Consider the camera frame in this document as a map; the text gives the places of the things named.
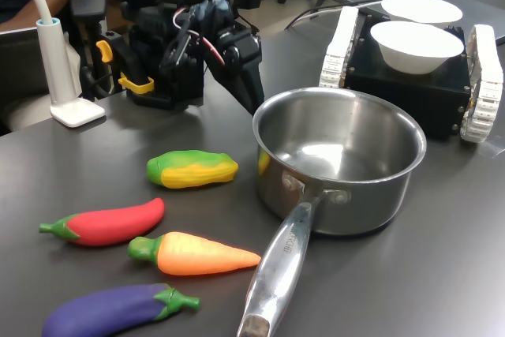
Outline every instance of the person's arm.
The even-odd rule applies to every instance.
[[[46,0],[49,6],[50,14],[58,14],[69,0]],[[40,19],[39,12],[35,2],[31,0],[19,11],[15,17],[9,21],[0,24],[0,32],[12,31],[14,29],[34,27],[37,20]]]

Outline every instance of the white paper bowl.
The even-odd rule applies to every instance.
[[[384,21],[370,30],[384,61],[408,74],[427,74],[463,52],[461,40],[428,24]]]
[[[392,21],[415,21],[442,29],[463,17],[457,6],[444,0],[383,0],[381,6]]]

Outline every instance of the purple eggplant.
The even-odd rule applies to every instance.
[[[56,309],[44,324],[42,337],[104,337],[164,319],[183,305],[198,309],[200,300],[189,298],[166,284],[95,292]]]

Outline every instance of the saucepan handle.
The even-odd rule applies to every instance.
[[[303,196],[284,220],[254,273],[237,337],[270,337],[296,286],[321,196]]]

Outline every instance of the red wire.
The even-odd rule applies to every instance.
[[[175,28],[181,29],[181,26],[179,24],[177,24],[177,16],[179,16],[181,13],[183,13],[186,10],[187,10],[186,8],[180,8],[177,11],[175,11],[174,17],[172,17],[172,21],[174,23]],[[191,29],[188,30],[188,33],[190,33],[196,37],[200,37],[200,33],[193,31]],[[224,59],[223,59],[223,57],[221,57],[221,54],[219,54],[218,50],[214,47],[214,45],[212,45],[212,43],[203,36],[202,36],[202,40],[204,41],[204,44],[209,48],[209,50],[213,53],[213,55],[219,60],[221,65],[224,66]]]

